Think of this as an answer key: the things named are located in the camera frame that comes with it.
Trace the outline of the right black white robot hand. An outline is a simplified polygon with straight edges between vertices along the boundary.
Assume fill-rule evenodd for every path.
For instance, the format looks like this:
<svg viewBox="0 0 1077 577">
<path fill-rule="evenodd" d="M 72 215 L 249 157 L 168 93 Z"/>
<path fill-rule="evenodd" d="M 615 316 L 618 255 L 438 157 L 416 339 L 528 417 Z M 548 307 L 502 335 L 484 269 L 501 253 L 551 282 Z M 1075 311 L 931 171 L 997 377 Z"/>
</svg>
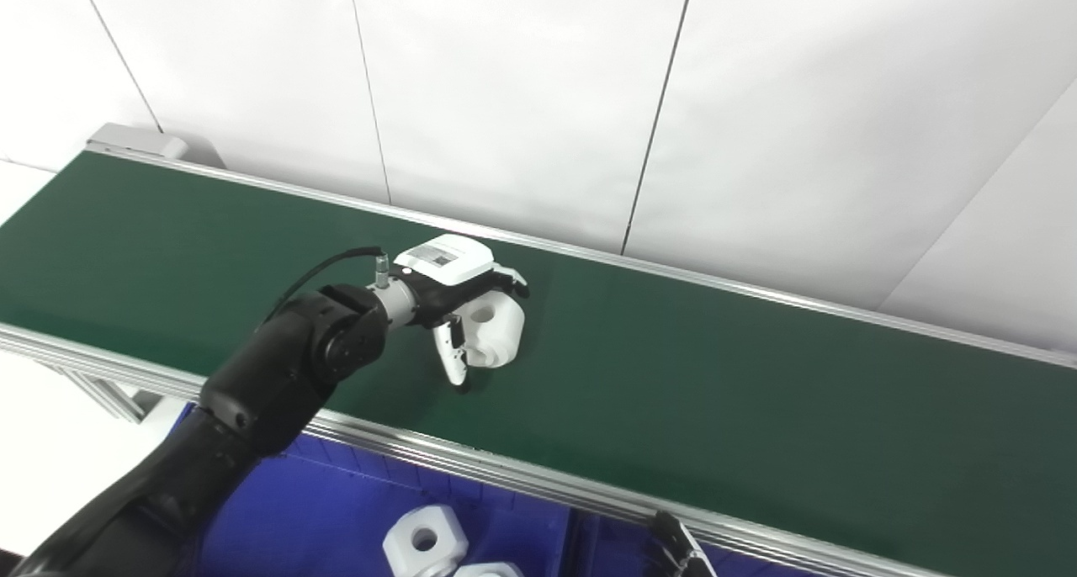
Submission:
<svg viewBox="0 0 1077 577">
<path fill-rule="evenodd" d="M 657 511 L 651 517 L 649 527 L 666 576 L 717 576 L 703 547 L 676 516 Z"/>
</svg>

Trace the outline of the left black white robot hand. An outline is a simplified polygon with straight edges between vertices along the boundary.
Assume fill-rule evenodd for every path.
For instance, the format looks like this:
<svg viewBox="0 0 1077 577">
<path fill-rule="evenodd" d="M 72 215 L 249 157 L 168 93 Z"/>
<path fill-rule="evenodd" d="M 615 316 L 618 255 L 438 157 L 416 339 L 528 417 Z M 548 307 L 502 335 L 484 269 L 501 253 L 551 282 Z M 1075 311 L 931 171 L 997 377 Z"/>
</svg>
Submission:
<svg viewBox="0 0 1077 577">
<path fill-rule="evenodd" d="M 401 252 L 378 282 L 390 326 L 431 332 L 443 372 L 460 393 L 472 368 L 514 362 L 530 294 L 526 278 L 472 237 L 440 235 Z"/>
</svg>

